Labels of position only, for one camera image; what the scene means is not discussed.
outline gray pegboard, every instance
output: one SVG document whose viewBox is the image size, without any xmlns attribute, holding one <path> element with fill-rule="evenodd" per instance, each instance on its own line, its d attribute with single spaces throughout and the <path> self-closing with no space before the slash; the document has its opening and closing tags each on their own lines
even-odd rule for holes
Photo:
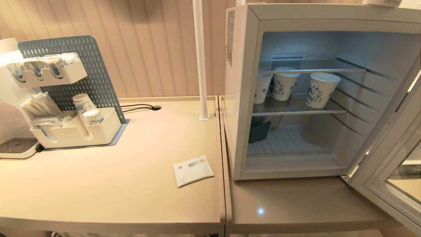
<svg viewBox="0 0 421 237">
<path fill-rule="evenodd" d="M 73 84 L 43 86 L 41 91 L 48 92 L 61 110 L 75 110 L 72 97 L 87 93 L 98 108 L 114 107 L 121 123 L 126 124 L 98 44 L 93 36 L 81 35 L 23 41 L 18 43 L 18 47 L 24 58 L 76 52 L 88 76 Z"/>
</svg>

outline white organizer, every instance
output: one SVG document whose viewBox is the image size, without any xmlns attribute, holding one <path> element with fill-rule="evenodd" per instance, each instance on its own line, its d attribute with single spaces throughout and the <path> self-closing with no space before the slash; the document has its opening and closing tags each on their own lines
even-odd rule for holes
<svg viewBox="0 0 421 237">
<path fill-rule="evenodd" d="M 113 107 L 98 110 L 104 118 L 101 124 L 85 126 L 76 116 L 66 126 L 51 129 L 56 140 L 50 140 L 39 129 L 31 128 L 30 131 L 45 148 L 109 144 L 121 127 L 120 119 Z"/>
<path fill-rule="evenodd" d="M 26 81 L 20 82 L 15 79 L 15 82 L 20 88 L 54 86 L 72 84 L 88 76 L 81 61 L 62 67 L 61 70 L 63 72 L 63 78 L 61 79 L 53 76 L 49 68 L 43 68 L 40 77 L 35 76 L 31 71 L 23 71 L 22 75 Z"/>
</svg>

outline white appliance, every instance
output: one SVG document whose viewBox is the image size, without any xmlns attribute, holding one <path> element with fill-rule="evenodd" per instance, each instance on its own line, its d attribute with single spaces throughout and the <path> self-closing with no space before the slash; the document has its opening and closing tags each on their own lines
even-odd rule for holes
<svg viewBox="0 0 421 237">
<path fill-rule="evenodd" d="M 340 175 L 421 234 L 421 177 L 413 188 L 419 197 L 390 179 L 421 138 L 420 36 L 421 11 L 415 9 L 336 4 L 227 9 L 223 117 L 233 179 Z M 323 109 L 305 103 L 310 74 L 317 72 L 341 77 Z M 264 103 L 254 104 L 258 74 L 278 73 L 300 73 L 291 98 L 276 101 L 268 92 Z M 251 125 L 267 121 L 266 138 L 249 143 Z M 378 170 L 388 164 L 389 170 Z"/>
</svg>

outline drip tray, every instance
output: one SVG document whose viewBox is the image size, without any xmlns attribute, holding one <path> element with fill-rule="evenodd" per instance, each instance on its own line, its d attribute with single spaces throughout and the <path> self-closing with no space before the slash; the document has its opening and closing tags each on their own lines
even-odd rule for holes
<svg viewBox="0 0 421 237">
<path fill-rule="evenodd" d="M 28 158 L 36 152 L 37 144 L 36 138 L 9 139 L 0 144 L 0 158 Z"/>
</svg>

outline glass door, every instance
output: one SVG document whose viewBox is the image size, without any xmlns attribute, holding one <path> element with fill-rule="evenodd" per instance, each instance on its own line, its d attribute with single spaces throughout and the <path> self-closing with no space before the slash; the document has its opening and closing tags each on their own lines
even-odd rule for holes
<svg viewBox="0 0 421 237">
<path fill-rule="evenodd" d="M 421 235 L 421 84 L 414 81 L 397 119 L 367 151 L 349 184 Z"/>
</svg>

